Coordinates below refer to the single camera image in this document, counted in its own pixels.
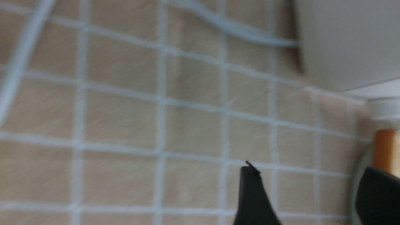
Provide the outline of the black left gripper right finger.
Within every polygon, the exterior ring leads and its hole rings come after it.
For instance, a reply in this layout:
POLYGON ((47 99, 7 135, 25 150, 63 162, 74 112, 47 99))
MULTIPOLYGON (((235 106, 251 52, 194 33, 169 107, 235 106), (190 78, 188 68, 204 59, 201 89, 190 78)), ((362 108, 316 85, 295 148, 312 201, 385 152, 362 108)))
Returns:
POLYGON ((379 168, 367 167, 359 182, 355 209, 362 225, 399 225, 399 178, 379 168))

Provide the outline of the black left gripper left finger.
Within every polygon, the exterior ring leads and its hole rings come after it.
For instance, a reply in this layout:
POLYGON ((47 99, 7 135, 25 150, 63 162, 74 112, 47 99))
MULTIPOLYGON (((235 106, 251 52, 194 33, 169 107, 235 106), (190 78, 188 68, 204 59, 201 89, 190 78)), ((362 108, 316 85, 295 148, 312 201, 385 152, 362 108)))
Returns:
POLYGON ((269 201, 261 172, 249 161, 240 169, 238 207, 234 225, 280 225, 269 201))

